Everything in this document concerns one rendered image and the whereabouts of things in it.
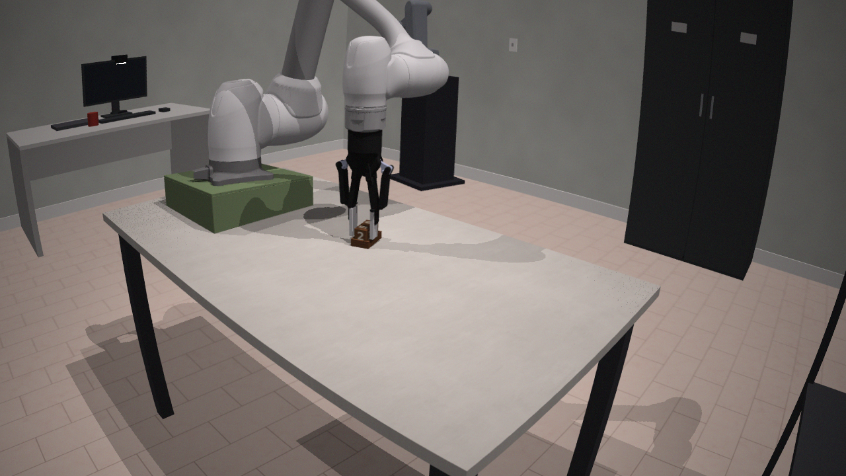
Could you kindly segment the brown rectangular tray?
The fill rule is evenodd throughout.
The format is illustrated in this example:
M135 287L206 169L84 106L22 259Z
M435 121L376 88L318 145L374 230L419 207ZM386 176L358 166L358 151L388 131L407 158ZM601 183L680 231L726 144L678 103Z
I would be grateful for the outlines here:
M363 241L363 240L356 240L354 237L352 237L351 238L351 246L369 249L369 248L371 248L371 246L373 246L375 244L375 242L378 242L378 240L381 239L381 236L383 236L383 230L378 230L377 237L374 240Z

